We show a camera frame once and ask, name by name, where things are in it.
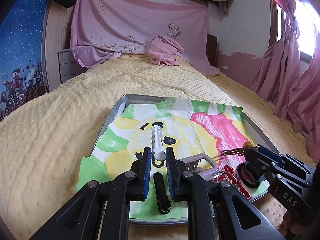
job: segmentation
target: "drawer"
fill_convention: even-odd
[[[59,52],[59,64],[76,62],[70,50]]]
[[[61,76],[61,84],[63,84],[64,82],[66,82],[67,80],[76,77],[76,75],[66,75],[66,76]]]
[[[66,75],[79,75],[81,73],[84,73],[88,70],[86,67],[81,67],[78,63],[65,63],[60,64],[60,76],[66,76]]]

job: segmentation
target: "yellow minky blanket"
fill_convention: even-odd
[[[29,239],[73,196],[81,159],[90,154],[123,94],[242,106],[280,152],[313,163],[303,137],[254,93],[224,75],[210,77],[211,82],[185,60],[178,62],[179,67],[156,66],[143,55],[105,61],[19,107],[0,123],[0,215],[17,240]],[[129,228],[129,239],[187,239],[187,235],[186,225]]]

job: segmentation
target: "white plastic clip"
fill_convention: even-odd
[[[154,125],[151,128],[152,133],[152,142],[151,150],[153,153],[154,159],[157,161],[163,162],[165,160],[164,149],[162,145],[162,129],[158,125]]]

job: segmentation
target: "yellow bead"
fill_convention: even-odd
[[[251,141],[246,141],[244,144],[243,144],[243,148],[251,148],[253,147],[253,143]]]

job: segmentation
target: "paper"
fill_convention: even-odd
[[[167,98],[156,104],[131,104],[99,137],[92,155],[82,160],[76,190],[90,179],[105,182],[128,171],[132,162],[142,157],[144,147],[151,147],[153,125],[162,127],[162,138],[166,137],[165,142],[168,143],[163,143],[163,147],[173,147],[176,159],[205,153],[218,163],[219,169],[226,164],[236,168],[245,161],[244,156],[221,157],[220,151],[242,147],[248,140],[255,144],[241,113],[241,107],[181,98]],[[95,158],[95,161],[89,162],[90,158]],[[198,166],[211,167],[206,161]],[[161,172],[166,178],[166,166],[159,169],[152,166],[151,176],[155,172]],[[266,189],[262,183],[249,193],[255,196]],[[150,179],[147,200],[132,202],[130,206],[130,218],[136,219],[182,218],[187,215],[185,203],[172,202],[172,209],[167,215],[158,212],[153,178]]]

